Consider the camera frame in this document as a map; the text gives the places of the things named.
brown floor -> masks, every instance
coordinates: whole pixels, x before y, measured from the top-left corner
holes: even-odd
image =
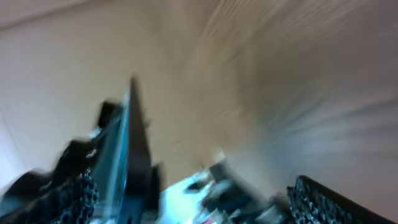
[[[68,139],[90,130],[98,103],[119,98],[139,72],[169,184],[213,163],[221,147],[265,197],[306,174],[398,221],[397,6],[80,7],[0,34],[3,120],[25,168],[48,169]]]

floor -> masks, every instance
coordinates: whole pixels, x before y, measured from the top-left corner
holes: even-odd
[[[263,197],[306,174],[398,221],[396,7],[114,0],[4,30],[1,183],[49,170],[136,72],[168,185],[222,149]]]

wooden floor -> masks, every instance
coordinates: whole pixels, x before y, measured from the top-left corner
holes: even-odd
[[[138,72],[169,184],[222,148],[262,196],[305,174],[398,221],[397,6],[120,0],[5,30],[5,166],[48,169]]]

blurry background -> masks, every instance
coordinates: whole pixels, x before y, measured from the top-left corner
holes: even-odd
[[[223,151],[263,197],[305,174],[398,220],[398,2],[35,1],[0,2],[2,188],[137,72],[169,185]]]

ceiling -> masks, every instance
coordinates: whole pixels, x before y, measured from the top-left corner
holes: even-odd
[[[91,0],[0,0],[0,29]]]

